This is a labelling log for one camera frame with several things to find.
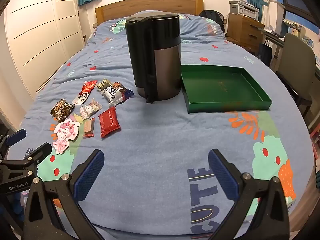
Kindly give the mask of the pink cartoon snack packet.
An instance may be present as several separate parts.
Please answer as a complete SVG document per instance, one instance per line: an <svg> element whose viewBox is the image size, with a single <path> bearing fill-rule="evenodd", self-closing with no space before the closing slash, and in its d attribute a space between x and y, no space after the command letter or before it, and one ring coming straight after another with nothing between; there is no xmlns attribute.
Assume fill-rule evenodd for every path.
<svg viewBox="0 0 320 240"><path fill-rule="evenodd" d="M69 142L76 139L79 134L80 123L68 118L65 121L59 123L54 133L57 135L57 140L53 142L53 148L55 148L55 154L63 154L63 152L69 147Z"/></svg>

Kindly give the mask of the brown gold snack packet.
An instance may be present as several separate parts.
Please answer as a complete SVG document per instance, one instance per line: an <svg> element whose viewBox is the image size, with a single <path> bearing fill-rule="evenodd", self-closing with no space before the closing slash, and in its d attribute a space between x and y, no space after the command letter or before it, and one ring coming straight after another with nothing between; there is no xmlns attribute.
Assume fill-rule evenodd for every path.
<svg viewBox="0 0 320 240"><path fill-rule="evenodd" d="M65 99L61 99L51 109L50 115L53 116L57 122L63 122L67 117L69 117L74 108L75 104L68 103Z"/></svg>

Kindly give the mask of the orange wafer biscuit packet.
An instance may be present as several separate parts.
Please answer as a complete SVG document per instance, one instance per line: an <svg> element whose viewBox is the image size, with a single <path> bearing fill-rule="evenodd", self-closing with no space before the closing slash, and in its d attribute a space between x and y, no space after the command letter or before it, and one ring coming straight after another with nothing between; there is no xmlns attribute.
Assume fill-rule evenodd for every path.
<svg viewBox="0 0 320 240"><path fill-rule="evenodd" d="M94 137L94 123L95 123L95 118L84 120L84 122L83 122L83 124L84 124L83 137L84 138Z"/></svg>

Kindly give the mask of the clear pink candy packet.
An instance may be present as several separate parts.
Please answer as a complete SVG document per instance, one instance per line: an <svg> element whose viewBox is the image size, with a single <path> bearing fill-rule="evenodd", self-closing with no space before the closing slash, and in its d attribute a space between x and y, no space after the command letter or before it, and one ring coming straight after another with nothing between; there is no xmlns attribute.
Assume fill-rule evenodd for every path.
<svg viewBox="0 0 320 240"><path fill-rule="evenodd" d="M88 104L80 107L80 115L83 120L86 120L101 109L102 105L95 99L92 99Z"/></svg>

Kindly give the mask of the dark red snack bar packet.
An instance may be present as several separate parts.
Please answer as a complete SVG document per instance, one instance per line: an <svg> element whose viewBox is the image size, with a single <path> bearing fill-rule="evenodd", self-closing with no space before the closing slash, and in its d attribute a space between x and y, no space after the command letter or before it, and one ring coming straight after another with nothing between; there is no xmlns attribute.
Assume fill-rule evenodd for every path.
<svg viewBox="0 0 320 240"><path fill-rule="evenodd" d="M120 129L120 124L117 119L116 108L110 107L108 110L101 113L99 116L100 123L100 137L104 138L107 135Z"/></svg>

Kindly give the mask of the red white spicy snack pouch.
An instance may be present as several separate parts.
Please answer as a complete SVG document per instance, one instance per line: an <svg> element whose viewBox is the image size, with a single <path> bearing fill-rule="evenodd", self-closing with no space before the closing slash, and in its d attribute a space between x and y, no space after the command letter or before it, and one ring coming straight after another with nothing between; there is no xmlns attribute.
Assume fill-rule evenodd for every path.
<svg viewBox="0 0 320 240"><path fill-rule="evenodd" d="M89 97L96 84L97 80L85 81L82 86L81 92L76 96L72 103L76 106L83 104Z"/></svg>

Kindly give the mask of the olive sesame candy packet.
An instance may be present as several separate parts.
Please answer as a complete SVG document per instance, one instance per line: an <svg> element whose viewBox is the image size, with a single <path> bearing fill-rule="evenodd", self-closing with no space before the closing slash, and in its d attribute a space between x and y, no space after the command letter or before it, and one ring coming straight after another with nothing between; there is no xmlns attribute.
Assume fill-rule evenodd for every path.
<svg viewBox="0 0 320 240"><path fill-rule="evenodd" d="M110 80L103 79L102 81L97 82L96 87L97 89L99 89L99 91L102 91L110 85L112 85L112 82Z"/></svg>

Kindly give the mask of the white blue cake packet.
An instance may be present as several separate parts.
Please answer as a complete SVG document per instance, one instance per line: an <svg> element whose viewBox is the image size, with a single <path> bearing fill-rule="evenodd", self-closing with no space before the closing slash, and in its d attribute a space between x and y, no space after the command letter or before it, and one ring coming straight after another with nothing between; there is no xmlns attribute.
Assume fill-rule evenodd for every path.
<svg viewBox="0 0 320 240"><path fill-rule="evenodd" d="M112 83L112 85L103 89L100 94L108 100L109 107L116 107L116 105L134 96L134 92L124 87L120 82Z"/></svg>

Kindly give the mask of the blue patterned bedspread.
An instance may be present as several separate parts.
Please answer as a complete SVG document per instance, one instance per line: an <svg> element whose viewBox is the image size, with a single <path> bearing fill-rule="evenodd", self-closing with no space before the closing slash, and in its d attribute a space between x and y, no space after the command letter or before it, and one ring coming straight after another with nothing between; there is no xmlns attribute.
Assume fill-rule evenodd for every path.
<svg viewBox="0 0 320 240"><path fill-rule="evenodd" d="M180 17L182 63L245 69L271 98L267 111L193 113L183 94L148 104L138 93L117 105L120 129L79 135L38 166L43 180L60 178L91 152L105 155L81 208L105 239L192 239L212 232L232 207L208 166L217 148L255 178L278 176L294 214L313 168L308 129L291 95L270 68L228 42L199 16Z"/></svg>

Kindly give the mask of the white wardrobe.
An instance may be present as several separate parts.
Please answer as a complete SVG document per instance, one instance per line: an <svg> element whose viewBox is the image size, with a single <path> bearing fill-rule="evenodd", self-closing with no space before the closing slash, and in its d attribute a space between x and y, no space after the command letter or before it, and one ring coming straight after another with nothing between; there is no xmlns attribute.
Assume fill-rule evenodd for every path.
<svg viewBox="0 0 320 240"><path fill-rule="evenodd" d="M33 99L85 45L76 0L11 0L4 25L16 70Z"/></svg>

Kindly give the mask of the green shallow tray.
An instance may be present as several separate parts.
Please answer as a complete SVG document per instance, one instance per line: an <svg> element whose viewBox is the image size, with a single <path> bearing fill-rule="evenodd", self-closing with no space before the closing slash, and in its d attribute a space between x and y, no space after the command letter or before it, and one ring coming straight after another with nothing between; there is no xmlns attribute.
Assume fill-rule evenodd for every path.
<svg viewBox="0 0 320 240"><path fill-rule="evenodd" d="M183 65L181 81L188 113L268 110L272 104L244 68Z"/></svg>

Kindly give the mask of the beige office chair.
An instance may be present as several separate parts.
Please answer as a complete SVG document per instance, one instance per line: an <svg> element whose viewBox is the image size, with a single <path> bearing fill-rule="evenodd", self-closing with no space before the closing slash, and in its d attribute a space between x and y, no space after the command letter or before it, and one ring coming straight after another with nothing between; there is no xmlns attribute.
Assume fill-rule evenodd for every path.
<svg viewBox="0 0 320 240"><path fill-rule="evenodd" d="M287 33L276 76L283 83L297 106L305 106L305 117L312 105L310 88L315 75L313 50L299 37Z"/></svg>

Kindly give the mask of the dark shopping bag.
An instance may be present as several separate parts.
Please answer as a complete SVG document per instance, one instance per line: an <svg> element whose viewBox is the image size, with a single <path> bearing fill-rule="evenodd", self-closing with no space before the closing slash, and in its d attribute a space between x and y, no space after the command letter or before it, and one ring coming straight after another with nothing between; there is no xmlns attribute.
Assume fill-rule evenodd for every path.
<svg viewBox="0 0 320 240"><path fill-rule="evenodd" d="M264 43L259 44L257 58L266 66L270 67L272 60L272 47L270 46L269 40L265 40Z"/></svg>

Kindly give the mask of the black steel trash bin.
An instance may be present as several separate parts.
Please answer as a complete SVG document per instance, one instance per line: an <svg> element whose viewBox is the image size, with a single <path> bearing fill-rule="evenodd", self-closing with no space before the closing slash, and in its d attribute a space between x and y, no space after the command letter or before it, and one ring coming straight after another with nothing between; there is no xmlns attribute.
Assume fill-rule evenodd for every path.
<svg viewBox="0 0 320 240"><path fill-rule="evenodd" d="M139 12L126 19L125 30L139 95L147 103L175 97L181 90L179 15Z"/></svg>

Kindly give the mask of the wooden nightstand drawers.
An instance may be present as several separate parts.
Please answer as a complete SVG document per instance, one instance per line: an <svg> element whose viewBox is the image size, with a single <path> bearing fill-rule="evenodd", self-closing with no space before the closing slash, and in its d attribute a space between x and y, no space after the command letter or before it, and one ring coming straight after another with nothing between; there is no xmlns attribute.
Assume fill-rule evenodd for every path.
<svg viewBox="0 0 320 240"><path fill-rule="evenodd" d="M257 54L264 35L261 29L264 25L240 14L228 15L226 38L228 41L241 46L246 51Z"/></svg>

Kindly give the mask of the black backpack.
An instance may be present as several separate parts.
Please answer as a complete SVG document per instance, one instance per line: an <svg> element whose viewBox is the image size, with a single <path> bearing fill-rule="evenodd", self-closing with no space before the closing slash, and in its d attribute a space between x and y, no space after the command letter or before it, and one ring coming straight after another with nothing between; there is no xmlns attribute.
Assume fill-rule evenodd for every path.
<svg viewBox="0 0 320 240"><path fill-rule="evenodd" d="M199 16L216 22L220 26L222 32L225 32L225 18L220 12L215 10L203 10L199 13Z"/></svg>

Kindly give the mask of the white printer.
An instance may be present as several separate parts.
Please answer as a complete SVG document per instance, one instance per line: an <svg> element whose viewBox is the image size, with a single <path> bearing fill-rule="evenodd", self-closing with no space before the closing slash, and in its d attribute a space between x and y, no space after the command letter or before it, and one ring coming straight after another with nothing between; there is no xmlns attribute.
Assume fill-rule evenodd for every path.
<svg viewBox="0 0 320 240"><path fill-rule="evenodd" d="M259 9L254 5L245 2L244 0L230 0L229 12L232 14L239 14L258 21Z"/></svg>

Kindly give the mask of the wooden headboard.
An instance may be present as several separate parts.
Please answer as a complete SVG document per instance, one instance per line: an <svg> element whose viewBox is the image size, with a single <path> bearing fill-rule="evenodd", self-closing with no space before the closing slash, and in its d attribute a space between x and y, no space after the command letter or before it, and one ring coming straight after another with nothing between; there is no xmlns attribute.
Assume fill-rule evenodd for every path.
<svg viewBox="0 0 320 240"><path fill-rule="evenodd" d="M204 0L123 0L95 8L97 25L144 10L199 15L204 10Z"/></svg>

